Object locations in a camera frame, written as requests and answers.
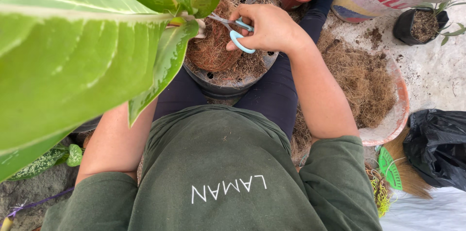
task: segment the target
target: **hand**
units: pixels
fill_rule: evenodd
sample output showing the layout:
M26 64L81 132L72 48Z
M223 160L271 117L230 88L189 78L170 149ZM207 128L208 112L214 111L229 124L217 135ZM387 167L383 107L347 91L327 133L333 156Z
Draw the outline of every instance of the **hand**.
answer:
M241 30L244 38L239 38L238 42L246 48L289 54L306 43L313 43L309 35L287 12L272 4L240 4L230 16L230 20L234 21L240 17L245 24L254 26L254 32ZM238 47L230 41L226 49L235 50Z

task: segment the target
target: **black plastic bag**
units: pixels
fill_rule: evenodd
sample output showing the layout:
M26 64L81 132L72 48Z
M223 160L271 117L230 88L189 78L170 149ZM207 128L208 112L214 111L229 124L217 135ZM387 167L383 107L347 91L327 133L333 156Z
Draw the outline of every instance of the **black plastic bag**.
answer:
M466 112L426 109L410 116L409 163L431 186L466 191Z

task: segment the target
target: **light blue scissors handle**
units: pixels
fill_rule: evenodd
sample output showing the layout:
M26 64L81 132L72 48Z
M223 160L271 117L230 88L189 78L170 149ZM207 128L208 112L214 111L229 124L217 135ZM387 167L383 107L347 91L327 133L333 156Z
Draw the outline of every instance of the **light blue scissors handle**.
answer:
M250 26L250 25L247 25L245 23L243 23L243 19L242 17L238 18L236 21L235 21L236 25L237 26L240 26L246 30L248 30L249 32L254 32L254 27Z
M230 31L230 38L232 39L233 43L239 49L241 49L243 52L246 52L246 53L254 53L256 50L245 48L241 43L238 42L238 38L243 38L243 37L244 36L242 36L240 33L236 32L235 30Z

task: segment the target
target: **purple string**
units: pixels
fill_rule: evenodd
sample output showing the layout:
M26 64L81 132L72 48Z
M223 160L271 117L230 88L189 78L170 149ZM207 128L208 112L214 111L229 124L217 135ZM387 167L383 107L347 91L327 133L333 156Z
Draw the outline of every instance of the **purple string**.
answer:
M50 200L50 199L57 198L57 197L59 197L59 196L61 196L61 195L66 194L67 192L72 191L74 188L75 188L75 187L68 188L67 190L65 190L65 191L63 191L63 192L61 192L61 193L59 193L59 194L56 194L56 195L54 195L54 196L52 196L52 197L49 197L49 198L45 198L45 199L40 200L40 201L35 202L35 203L29 203L29 204L27 204L27 205L21 205L20 207L15 208L15 210L13 210L13 212L11 212L10 214L8 214L7 217L12 216L13 219L14 219L15 216L16 216L16 213L17 213L18 211L23 210L23 209L26 209L26 208L34 207L34 206L36 206L36 205L38 205L38 204L45 203L45 202L47 202L47 201Z

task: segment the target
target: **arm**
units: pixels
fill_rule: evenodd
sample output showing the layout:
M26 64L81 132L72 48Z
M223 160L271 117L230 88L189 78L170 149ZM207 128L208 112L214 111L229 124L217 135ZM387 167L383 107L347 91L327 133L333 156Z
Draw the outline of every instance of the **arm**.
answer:
M149 136L157 98L128 128L128 103L105 112L92 135L79 167L76 184L102 172L122 172L136 180L136 171Z
M273 5L241 4L230 20L243 17L255 32L243 31L238 41L247 48L282 51L290 59L291 72L313 142L318 139L359 136L346 97L325 65L309 35L282 9ZM230 42L228 50L236 49Z

